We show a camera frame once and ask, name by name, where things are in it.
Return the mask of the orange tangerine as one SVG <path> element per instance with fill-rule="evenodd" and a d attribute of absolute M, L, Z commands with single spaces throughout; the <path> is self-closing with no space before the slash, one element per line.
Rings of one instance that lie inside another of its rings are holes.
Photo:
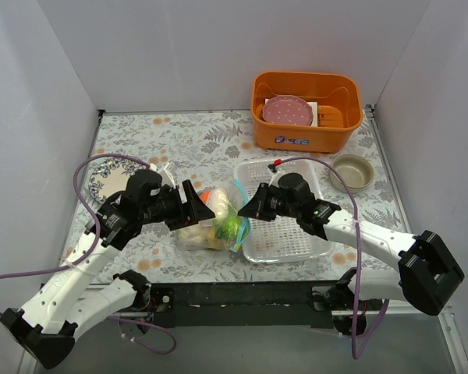
<path fill-rule="evenodd" d="M 217 191 L 215 189 L 207 190 L 200 195 L 200 199 L 205 205 L 214 203 L 217 200 Z"/>

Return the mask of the white radish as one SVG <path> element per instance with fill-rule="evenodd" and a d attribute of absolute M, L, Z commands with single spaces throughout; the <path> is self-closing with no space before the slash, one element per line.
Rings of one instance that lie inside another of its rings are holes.
<path fill-rule="evenodd" d="M 228 193 L 223 188 L 215 189 L 217 191 L 217 200 L 214 203 L 209 203 L 207 206 L 214 212 L 217 206 L 228 205 L 231 204 L 229 200 Z"/>

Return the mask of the white cauliflower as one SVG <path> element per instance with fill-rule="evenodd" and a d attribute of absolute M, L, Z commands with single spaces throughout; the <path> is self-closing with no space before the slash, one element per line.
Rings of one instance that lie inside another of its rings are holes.
<path fill-rule="evenodd" d="M 179 229 L 176 237 L 185 249 L 204 249 L 208 247 L 208 232 L 209 228 L 197 224 Z"/>

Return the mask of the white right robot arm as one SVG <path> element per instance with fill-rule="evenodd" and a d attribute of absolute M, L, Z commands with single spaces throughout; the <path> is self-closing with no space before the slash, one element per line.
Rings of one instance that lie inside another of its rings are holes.
<path fill-rule="evenodd" d="M 276 185 L 261 183 L 238 214 L 259 221 L 293 218 L 307 234 L 352 246 L 398 273 L 398 278 L 373 276 L 367 280 L 354 274 L 337 290 L 338 302 L 345 309 L 382 298 L 406 301 L 436 316 L 464 279 L 463 270 L 438 234 L 424 231 L 414 235 L 359 221 L 339 205 L 316 198 L 297 173 L 283 175 Z"/>

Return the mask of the green bell pepper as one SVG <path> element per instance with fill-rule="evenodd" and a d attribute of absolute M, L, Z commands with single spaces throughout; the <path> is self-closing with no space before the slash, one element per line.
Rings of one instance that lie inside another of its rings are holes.
<path fill-rule="evenodd" d="M 227 217 L 223 223 L 217 228 L 215 237 L 234 242 L 241 230 L 243 220 L 237 216 Z"/>

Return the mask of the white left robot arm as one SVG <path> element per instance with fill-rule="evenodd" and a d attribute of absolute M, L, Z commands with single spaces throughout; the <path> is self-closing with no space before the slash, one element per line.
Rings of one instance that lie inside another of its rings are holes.
<path fill-rule="evenodd" d="M 74 250 L 32 299 L 6 309 L 1 324 L 45 369 L 59 365 L 76 340 L 122 309 L 145 310 L 151 283 L 134 270 L 117 274 L 110 285 L 88 298 L 81 295 L 94 278 L 143 226 L 165 223 L 174 231 L 215 218 L 189 180 L 181 187 L 163 182 L 160 173 L 141 169 L 122 191 L 109 196 L 86 226 Z"/>

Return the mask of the yellow pear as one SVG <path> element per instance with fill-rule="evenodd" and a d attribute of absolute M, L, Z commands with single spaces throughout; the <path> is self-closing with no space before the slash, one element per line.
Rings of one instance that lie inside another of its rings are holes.
<path fill-rule="evenodd" d="M 223 250 L 225 248 L 224 242 L 216 237 L 216 230 L 210 227 L 206 234 L 207 247 L 209 249 Z"/>

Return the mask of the clear zip top bag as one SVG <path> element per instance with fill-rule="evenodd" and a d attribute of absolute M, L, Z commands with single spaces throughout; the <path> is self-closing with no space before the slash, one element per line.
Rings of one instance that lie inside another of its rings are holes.
<path fill-rule="evenodd" d="M 248 202 L 248 194 L 237 179 L 200 194 L 202 202 L 214 212 L 215 218 L 179 229 L 175 239 L 181 249 L 229 250 L 239 252 L 250 233 L 248 218 L 238 215 Z"/>

